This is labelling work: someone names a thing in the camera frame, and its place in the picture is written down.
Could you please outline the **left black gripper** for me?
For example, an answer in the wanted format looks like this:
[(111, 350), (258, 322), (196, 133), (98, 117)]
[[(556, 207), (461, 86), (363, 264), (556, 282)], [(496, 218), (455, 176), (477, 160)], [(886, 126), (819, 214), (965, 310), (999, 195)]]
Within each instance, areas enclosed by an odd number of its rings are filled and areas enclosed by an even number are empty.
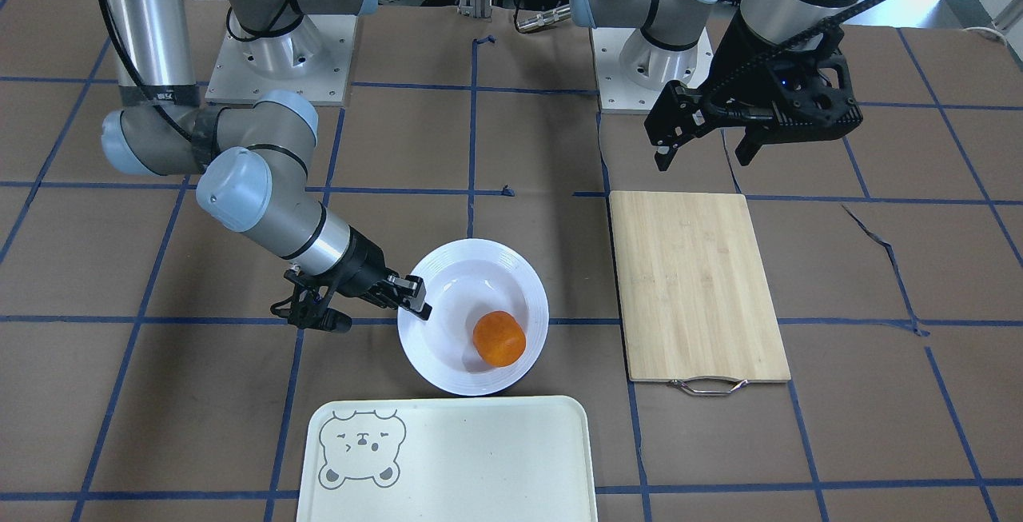
[(863, 122), (840, 26), (816, 30), (808, 50), (783, 49), (744, 21), (728, 24), (708, 78), (697, 89), (669, 81), (644, 118), (655, 165), (666, 172), (691, 140), (726, 126), (744, 137), (735, 159), (748, 166), (764, 145), (830, 141)]

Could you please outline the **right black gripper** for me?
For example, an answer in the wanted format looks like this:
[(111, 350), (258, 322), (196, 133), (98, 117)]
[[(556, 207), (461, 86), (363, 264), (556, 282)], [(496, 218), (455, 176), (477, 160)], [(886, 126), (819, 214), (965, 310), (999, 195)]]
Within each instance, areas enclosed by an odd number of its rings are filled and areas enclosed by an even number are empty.
[(432, 307), (425, 302), (425, 282), (416, 275), (399, 275), (386, 267), (384, 254), (370, 240), (353, 231), (348, 251), (328, 271), (313, 275), (286, 271), (293, 295), (284, 299), (284, 319), (298, 329), (346, 333), (352, 318), (329, 307), (335, 293), (360, 297), (384, 309), (404, 309), (428, 321)]

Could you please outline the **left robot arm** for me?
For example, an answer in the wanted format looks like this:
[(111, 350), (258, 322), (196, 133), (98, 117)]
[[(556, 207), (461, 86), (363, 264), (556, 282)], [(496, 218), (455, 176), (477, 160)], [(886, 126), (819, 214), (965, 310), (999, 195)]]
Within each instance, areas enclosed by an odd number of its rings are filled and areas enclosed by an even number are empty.
[[(570, 0), (572, 19), (588, 28), (632, 28), (642, 52), (695, 52), (719, 0)], [(727, 126), (744, 138), (735, 156), (748, 165), (764, 145), (844, 138), (863, 121), (840, 26), (821, 33), (859, 0), (741, 0), (706, 80), (687, 88), (676, 74), (662, 82), (644, 120), (655, 164), (669, 168), (691, 140)]]

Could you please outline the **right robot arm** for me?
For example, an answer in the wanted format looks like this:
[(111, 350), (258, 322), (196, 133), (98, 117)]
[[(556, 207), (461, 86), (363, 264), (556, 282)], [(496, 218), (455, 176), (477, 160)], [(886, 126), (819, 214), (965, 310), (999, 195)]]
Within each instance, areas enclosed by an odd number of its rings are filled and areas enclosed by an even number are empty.
[(372, 13), (379, 0), (228, 0), (228, 40), (258, 82), (250, 106), (203, 106), (183, 0), (98, 0), (121, 61), (123, 106), (100, 143), (118, 171), (198, 176), (195, 198), (227, 230), (290, 263), (292, 293), (272, 314), (299, 329), (344, 333), (335, 295), (430, 318), (422, 278), (387, 267), (384, 253), (306, 189), (318, 115), (285, 87), (335, 74), (339, 52), (313, 16)]

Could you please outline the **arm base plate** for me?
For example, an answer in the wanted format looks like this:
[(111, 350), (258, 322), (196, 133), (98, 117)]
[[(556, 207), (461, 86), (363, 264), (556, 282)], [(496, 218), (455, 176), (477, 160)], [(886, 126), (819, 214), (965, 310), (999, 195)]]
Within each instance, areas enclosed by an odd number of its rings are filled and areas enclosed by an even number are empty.
[(674, 52), (653, 46), (637, 28), (593, 28), (593, 66), (605, 114), (646, 114), (672, 80), (697, 89), (712, 61), (707, 30), (695, 47)]
[(209, 102), (251, 106), (271, 90), (288, 90), (314, 106), (346, 103), (356, 16), (307, 15), (291, 33), (253, 42), (240, 41), (235, 18), (230, 25), (205, 92)]

